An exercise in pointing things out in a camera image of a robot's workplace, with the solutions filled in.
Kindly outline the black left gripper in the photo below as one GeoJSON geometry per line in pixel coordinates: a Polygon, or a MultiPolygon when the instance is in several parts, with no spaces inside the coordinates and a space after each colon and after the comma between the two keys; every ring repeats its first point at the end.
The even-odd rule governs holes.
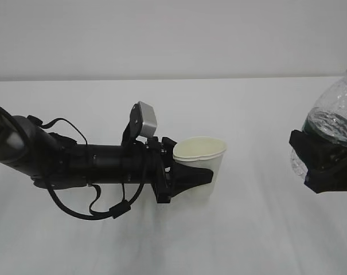
{"type": "Polygon", "coordinates": [[[156,136],[148,137],[145,143],[134,138],[122,140],[123,155],[131,159],[130,163],[125,164],[127,174],[138,174],[139,186],[128,201],[129,204],[138,199],[146,183],[153,189],[158,204],[168,204],[176,195],[212,181],[214,172],[211,169],[173,162],[172,155],[168,153],[172,152],[176,144],[168,137],[159,140],[156,136]]]}

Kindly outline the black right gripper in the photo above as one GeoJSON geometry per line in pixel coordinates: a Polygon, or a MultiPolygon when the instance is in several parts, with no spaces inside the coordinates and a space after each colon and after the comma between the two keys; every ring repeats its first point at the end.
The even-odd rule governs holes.
{"type": "Polygon", "coordinates": [[[347,147],[299,130],[291,131],[289,144],[293,171],[308,171],[305,186],[316,194],[347,192],[347,147]]]}

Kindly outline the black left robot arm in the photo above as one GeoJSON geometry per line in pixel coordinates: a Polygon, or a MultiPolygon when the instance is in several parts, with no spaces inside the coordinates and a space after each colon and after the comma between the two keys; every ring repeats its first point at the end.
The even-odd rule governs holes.
{"type": "Polygon", "coordinates": [[[0,108],[0,163],[55,190],[96,184],[149,184],[158,203],[213,179],[209,168],[189,167],[173,158],[175,141],[155,136],[152,106],[139,101],[118,146],[79,144],[50,131],[34,116],[9,116],[0,108]]]}

